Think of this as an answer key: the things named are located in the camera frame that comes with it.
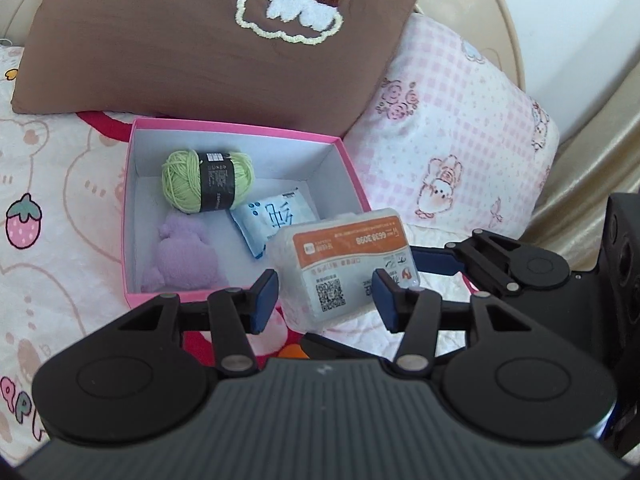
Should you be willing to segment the bear print bed blanket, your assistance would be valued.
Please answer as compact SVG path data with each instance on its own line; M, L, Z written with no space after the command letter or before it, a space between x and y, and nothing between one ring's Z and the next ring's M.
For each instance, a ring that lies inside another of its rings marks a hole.
M127 145L75 115L11 108L23 50L1 49L1 456L47 440L32 378L50 356L118 318Z

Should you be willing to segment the blue wet wipes pack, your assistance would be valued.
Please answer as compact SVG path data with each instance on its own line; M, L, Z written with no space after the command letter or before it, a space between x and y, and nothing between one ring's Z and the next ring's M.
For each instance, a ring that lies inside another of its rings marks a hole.
M255 259L262 258L270 238L280 229L318 219L298 188L242 204L230 214Z

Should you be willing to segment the clear plastic swab box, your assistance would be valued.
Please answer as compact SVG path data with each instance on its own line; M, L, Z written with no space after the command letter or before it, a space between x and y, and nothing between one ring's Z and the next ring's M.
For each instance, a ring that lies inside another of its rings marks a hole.
M376 270L402 288L420 284L404 226L390 208L285 226L268 242L267 256L279 277L283 317L297 333L370 312Z

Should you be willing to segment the purple plush toy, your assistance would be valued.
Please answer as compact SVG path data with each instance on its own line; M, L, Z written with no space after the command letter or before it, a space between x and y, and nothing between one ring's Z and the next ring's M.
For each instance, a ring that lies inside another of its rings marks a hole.
M142 273L142 292L190 292L228 285L206 225L196 214L171 211L158 228L158 236L153 262Z

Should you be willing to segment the brown embroidered pillow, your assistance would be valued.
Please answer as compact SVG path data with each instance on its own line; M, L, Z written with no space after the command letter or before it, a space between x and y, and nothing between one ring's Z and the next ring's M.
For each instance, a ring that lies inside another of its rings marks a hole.
M342 136L416 0L42 0L17 114L127 112Z

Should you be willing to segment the pink checked pillow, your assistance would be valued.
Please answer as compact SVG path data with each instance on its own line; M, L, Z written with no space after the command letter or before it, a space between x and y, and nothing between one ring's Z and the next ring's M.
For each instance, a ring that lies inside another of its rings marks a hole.
M414 14L344 144L372 208L420 228L518 238L559 140L549 114L483 53Z

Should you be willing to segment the pink cardboard box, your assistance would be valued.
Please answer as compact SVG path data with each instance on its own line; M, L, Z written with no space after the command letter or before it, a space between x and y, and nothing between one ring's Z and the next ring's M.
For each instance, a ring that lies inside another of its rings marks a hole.
M171 154L195 156L193 205L219 262L222 284L253 283L268 266L250 252L231 206L256 207L268 226L295 220L283 196L297 192L318 219L370 206L341 139L303 131L138 118L131 127L122 210L122 287L129 307L149 299L143 275L155 262L160 226L174 209L163 168Z

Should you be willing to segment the green yarn ball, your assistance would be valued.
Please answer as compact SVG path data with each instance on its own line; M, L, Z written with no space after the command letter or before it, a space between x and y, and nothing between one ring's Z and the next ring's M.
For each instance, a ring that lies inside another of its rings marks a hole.
M231 210L255 182L253 162L241 152L174 151L162 165L165 200L184 214Z

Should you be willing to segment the orange makeup sponge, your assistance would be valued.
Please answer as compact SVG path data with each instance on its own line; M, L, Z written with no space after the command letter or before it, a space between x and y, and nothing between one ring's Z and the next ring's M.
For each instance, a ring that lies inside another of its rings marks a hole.
M299 344L288 344L278 353L280 359L300 359L308 360L308 354Z

